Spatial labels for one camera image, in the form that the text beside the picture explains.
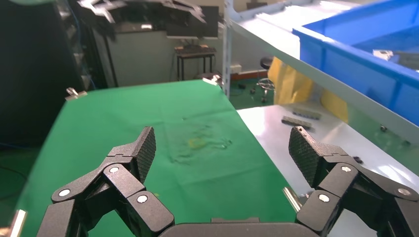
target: desk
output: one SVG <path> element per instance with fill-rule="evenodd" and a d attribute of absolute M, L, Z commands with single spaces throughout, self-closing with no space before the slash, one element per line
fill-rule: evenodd
<path fill-rule="evenodd" d="M 194 80 L 93 91 L 66 102 L 17 204 L 28 211 L 22 237 L 36 235 L 56 189 L 95 169 L 144 126 L 154 127 L 157 140 L 145 185 L 176 223 L 294 221 L 282 193 L 288 183 L 221 89 Z M 90 236 L 132 234 L 111 212 Z"/>
<path fill-rule="evenodd" d="M 183 60 L 185 59 L 203 58 L 204 59 L 204 73 L 205 73 L 206 72 L 206 58 L 209 58 L 209 72 L 212 73 L 212 57 L 215 57 L 215 53 L 178 54 L 176 57 L 177 57 L 177 80 L 179 80 L 180 73 L 182 74 L 182 80 L 185 80 L 185 68 L 183 65 Z"/>

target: table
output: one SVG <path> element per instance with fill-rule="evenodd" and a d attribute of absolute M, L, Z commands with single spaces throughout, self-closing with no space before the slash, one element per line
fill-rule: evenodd
<path fill-rule="evenodd" d="M 282 193 L 287 181 L 220 88 L 194 80 L 93 91 L 66 102 L 17 204 L 28 211 L 22 237 L 36 235 L 56 189 L 95 169 L 144 126 L 154 127 L 157 140 L 145 185 L 176 223 L 294 221 Z M 132 235 L 111 212 L 90 236 Z"/>
<path fill-rule="evenodd" d="M 238 110 L 243 122 L 298 195 L 307 193 L 311 188 L 288 153 L 288 134 L 292 127 L 281 123 L 283 116 L 296 117 L 292 114 L 294 107 L 322 114 L 320 120 L 298 117 L 312 123 L 313 129 L 309 133 L 316 141 L 340 146 L 349 155 L 359 156 L 365 168 L 419 192 L 419 177 L 318 104 L 300 103 Z M 358 216 L 344 210 L 328 236 L 376 237 L 376 233 Z"/>
<path fill-rule="evenodd" d="M 212 57 L 215 57 L 215 53 L 178 54 L 176 57 L 177 57 L 177 80 L 179 80 L 180 73 L 182 74 L 182 80 L 185 80 L 185 68 L 183 64 L 183 60 L 185 59 L 203 58 L 204 59 L 204 73 L 205 73 L 206 72 L 206 58 L 209 58 L 209 72 L 212 73 Z"/>

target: yellow cloth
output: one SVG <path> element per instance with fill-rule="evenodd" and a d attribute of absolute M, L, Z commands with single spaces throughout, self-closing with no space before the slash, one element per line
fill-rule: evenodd
<path fill-rule="evenodd" d="M 282 63 L 276 57 L 268 71 L 268 78 L 275 84 L 275 104 L 304 102 L 310 98 L 313 81 Z M 345 101 L 328 90 L 323 90 L 320 101 L 332 114 L 342 121 L 348 122 L 348 109 Z"/>

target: stool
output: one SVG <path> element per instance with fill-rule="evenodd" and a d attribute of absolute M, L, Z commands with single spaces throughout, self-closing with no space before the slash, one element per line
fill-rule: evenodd
<path fill-rule="evenodd" d="M 260 59 L 260 66 L 263 69 L 269 70 L 269 68 L 272 65 L 272 61 L 274 60 L 274 57 L 263 57 Z M 268 95 L 269 90 L 275 90 L 275 85 L 269 78 L 262 78 L 257 81 L 256 85 L 260 86 L 262 89 L 264 89 L 264 95 L 262 96 L 262 103 L 266 103 L 266 96 Z M 256 92 L 256 86 L 253 87 L 253 89 L 250 90 L 251 94 L 255 94 Z"/>

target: blue crate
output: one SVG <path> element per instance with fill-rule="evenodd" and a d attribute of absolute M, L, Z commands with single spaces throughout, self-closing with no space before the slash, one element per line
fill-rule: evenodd
<path fill-rule="evenodd" d="M 419 125 L 419 73 L 372 54 L 419 52 L 418 11 L 419 0 L 386 0 L 295 28 L 300 59 Z"/>

